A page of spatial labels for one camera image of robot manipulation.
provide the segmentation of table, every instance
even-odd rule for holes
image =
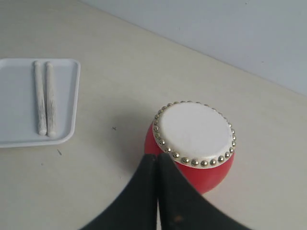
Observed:
[[[74,0],[1,1],[0,58],[81,63],[74,136],[0,149],[2,230],[76,230],[125,187],[165,103],[201,101],[233,123],[236,157],[205,197],[257,230],[307,225],[307,98]]]

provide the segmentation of drum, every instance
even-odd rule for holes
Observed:
[[[154,116],[145,154],[168,153],[186,179],[203,194],[227,175],[234,160],[236,136],[216,109],[199,102],[169,103]]]

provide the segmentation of white tray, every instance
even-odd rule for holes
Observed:
[[[37,131],[34,61],[41,62],[43,79],[45,63],[50,61],[54,67],[54,138],[40,136]],[[73,59],[0,59],[0,148],[53,145],[68,140],[75,128],[79,77],[80,63]]]

